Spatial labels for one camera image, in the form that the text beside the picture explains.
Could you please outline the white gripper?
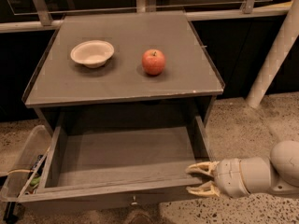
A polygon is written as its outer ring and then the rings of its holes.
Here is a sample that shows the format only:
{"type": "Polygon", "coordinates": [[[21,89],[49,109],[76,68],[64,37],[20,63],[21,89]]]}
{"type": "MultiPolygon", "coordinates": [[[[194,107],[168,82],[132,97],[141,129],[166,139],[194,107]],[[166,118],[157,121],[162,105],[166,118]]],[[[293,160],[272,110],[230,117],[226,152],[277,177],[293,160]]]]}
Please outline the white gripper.
{"type": "Polygon", "coordinates": [[[203,161],[189,165],[187,174],[201,174],[210,177],[214,181],[208,181],[198,187],[187,187],[186,190],[199,197],[219,197],[221,193],[240,198],[249,196],[249,192],[242,179],[240,159],[225,159],[218,161],[203,161]]]}

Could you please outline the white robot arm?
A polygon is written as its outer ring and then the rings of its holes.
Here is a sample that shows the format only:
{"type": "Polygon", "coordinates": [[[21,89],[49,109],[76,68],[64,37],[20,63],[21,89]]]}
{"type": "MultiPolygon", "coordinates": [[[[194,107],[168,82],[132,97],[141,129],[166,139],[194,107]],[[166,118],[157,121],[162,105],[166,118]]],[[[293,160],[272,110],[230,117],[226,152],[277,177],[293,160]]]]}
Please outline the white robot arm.
{"type": "Polygon", "coordinates": [[[190,165],[187,174],[200,174],[211,180],[186,190],[199,197],[232,198],[266,193],[278,197],[298,198],[299,143],[282,141],[274,145],[270,157],[204,161],[190,165]]]}

